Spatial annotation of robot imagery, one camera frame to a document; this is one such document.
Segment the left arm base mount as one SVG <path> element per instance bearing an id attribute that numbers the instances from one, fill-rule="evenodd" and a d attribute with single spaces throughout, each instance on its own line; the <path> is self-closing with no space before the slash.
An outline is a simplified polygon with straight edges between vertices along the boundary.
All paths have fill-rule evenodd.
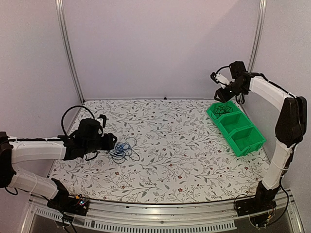
<path id="1" fill-rule="evenodd" d="M 89 208 L 89 197 L 56 195 L 55 198 L 48 200 L 47 206 L 61 213 L 86 216 Z"/>

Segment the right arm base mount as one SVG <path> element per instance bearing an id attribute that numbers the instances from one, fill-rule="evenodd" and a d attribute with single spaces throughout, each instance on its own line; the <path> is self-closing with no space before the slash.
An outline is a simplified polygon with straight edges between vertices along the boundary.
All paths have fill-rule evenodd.
<path id="1" fill-rule="evenodd" d="M 275 209 L 276 201 L 268 200 L 261 203 L 256 200 L 255 196 L 240 194 L 234 198 L 233 208 L 238 216 L 245 216 Z"/>

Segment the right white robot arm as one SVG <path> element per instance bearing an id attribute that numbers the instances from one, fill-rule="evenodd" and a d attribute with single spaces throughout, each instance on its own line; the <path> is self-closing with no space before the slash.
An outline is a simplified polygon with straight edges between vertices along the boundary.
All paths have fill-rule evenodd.
<path id="1" fill-rule="evenodd" d="M 303 140 L 307 130 L 307 100 L 296 96 L 278 84 L 267 79 L 264 74 L 246 71 L 242 61 L 227 66 L 232 81 L 219 71 L 211 73 L 211 79 L 220 84 L 215 92 L 215 100 L 227 102 L 240 94 L 255 93 L 271 103 L 278 111 L 275 126 L 276 148 L 267 173 L 258 188 L 273 191 L 280 187 L 280 180 L 289 169 L 295 147 Z"/>

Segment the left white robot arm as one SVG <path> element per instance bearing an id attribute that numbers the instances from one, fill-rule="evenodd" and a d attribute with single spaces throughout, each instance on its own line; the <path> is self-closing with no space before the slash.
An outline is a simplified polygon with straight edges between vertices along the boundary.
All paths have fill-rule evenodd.
<path id="1" fill-rule="evenodd" d="M 18 138 L 0 133 L 0 186 L 41 195 L 62 211 L 72 207 L 68 190 L 56 179 L 48 179 L 18 168 L 16 164 L 37 160 L 70 161 L 84 158 L 90 153 L 113 150 L 117 137 L 105 133 L 107 117 L 91 115 L 82 119 L 72 133 L 63 130 L 63 134 L 52 138 Z"/>

